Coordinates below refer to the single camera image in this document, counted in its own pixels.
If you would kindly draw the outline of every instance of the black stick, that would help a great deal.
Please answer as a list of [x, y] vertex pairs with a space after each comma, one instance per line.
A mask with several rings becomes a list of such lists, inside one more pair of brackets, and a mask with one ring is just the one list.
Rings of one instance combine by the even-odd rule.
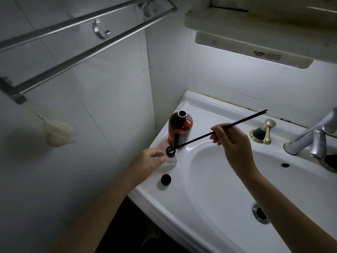
[[[260, 115], [262, 115], [262, 114], [265, 114], [265, 113], [267, 113], [267, 111], [268, 111], [268, 109], [263, 110], [263, 111], [261, 111], [261, 112], [258, 112], [258, 113], [256, 113], [256, 114], [253, 114], [253, 115], [251, 115], [251, 116], [248, 116], [248, 117], [246, 117], [246, 118], [244, 118], [244, 119], [242, 119], [242, 120], [240, 120], [240, 121], [236, 121], [236, 122], [231, 123], [230, 125], [224, 126], [224, 127], [222, 127], [222, 128], [223, 128], [223, 129], [231, 128], [231, 127], [233, 127], [233, 126], [235, 126], [235, 125], [237, 125], [237, 124], [239, 124], [239, 123], [248, 121], [248, 120], [253, 119], [253, 118], [255, 118], [255, 117], [258, 117], [258, 116], [260, 116]], [[198, 137], [198, 138], [193, 139], [193, 140], [191, 140], [191, 141], [188, 141], [188, 142], [186, 142], [186, 143], [184, 143], [184, 144], [182, 144], [182, 145], [180, 145], [180, 146], [177, 146], [177, 147], [169, 146], [168, 148], [170, 148], [171, 151], [172, 151], [173, 149], [179, 149], [180, 147], [183, 147], [183, 146], [185, 146], [185, 145], [188, 145], [188, 144], [190, 144], [190, 143], [193, 143], [193, 142], [195, 142], [195, 141], [197, 141], [197, 140], [199, 140], [199, 139], [205, 138], [205, 137], [210, 136], [210, 135], [212, 135], [212, 134], [215, 134], [215, 131], [209, 132], [208, 134], [206, 134], [206, 135], [204, 135], [204, 136], [201, 136], [201, 137]]]

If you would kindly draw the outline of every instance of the bottle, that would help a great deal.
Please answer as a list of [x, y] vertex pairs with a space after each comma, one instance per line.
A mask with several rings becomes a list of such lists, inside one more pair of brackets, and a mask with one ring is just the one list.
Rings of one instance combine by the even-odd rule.
[[175, 112], [168, 120], [167, 141], [170, 146], [180, 146], [188, 141], [193, 126], [192, 117], [185, 111]]
[[163, 166], [167, 167], [175, 167], [177, 164], [177, 149], [172, 147], [166, 148], [166, 161], [164, 162]]

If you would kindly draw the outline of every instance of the white ceramic sink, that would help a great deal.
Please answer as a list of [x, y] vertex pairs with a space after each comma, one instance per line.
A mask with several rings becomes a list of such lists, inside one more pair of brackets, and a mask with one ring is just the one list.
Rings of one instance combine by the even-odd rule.
[[[194, 125], [190, 140], [210, 132], [217, 123], [234, 122], [254, 114], [194, 92], [186, 92], [178, 110], [187, 111]], [[238, 125], [245, 133], [274, 119], [272, 143], [251, 141], [259, 171], [308, 217], [337, 239], [337, 174], [325, 170], [304, 149], [291, 156], [283, 144], [305, 128], [262, 115]], [[151, 147], [168, 146], [166, 124]], [[337, 153], [337, 139], [327, 137]], [[169, 174], [171, 184], [160, 179]], [[255, 200], [229, 166], [222, 146], [208, 138], [178, 151], [174, 168], [160, 167], [129, 197], [164, 232], [191, 252], [290, 252], [271, 224], [261, 224], [252, 212]]]

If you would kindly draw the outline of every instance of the gold faucet handle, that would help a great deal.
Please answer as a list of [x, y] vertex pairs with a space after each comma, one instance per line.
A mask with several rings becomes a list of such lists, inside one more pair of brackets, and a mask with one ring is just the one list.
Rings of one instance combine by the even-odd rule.
[[265, 138], [263, 140], [263, 143], [266, 145], [270, 145], [272, 142], [272, 139], [270, 137], [270, 130], [276, 126], [276, 122], [272, 119], [267, 119], [265, 123], [261, 126], [261, 129], [266, 132]]

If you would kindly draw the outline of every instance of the c-shaped hook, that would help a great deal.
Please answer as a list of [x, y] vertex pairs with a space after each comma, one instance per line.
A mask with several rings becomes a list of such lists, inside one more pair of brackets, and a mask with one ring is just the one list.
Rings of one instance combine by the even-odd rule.
[[99, 18], [95, 18], [94, 20], [95, 21], [92, 23], [92, 29], [94, 30], [94, 33], [97, 36], [97, 38], [103, 41], [110, 34], [110, 31], [106, 30], [104, 32], [105, 36], [101, 35], [101, 33], [99, 32], [98, 26], [97, 26], [97, 24], [100, 23], [100, 20], [99, 20]]

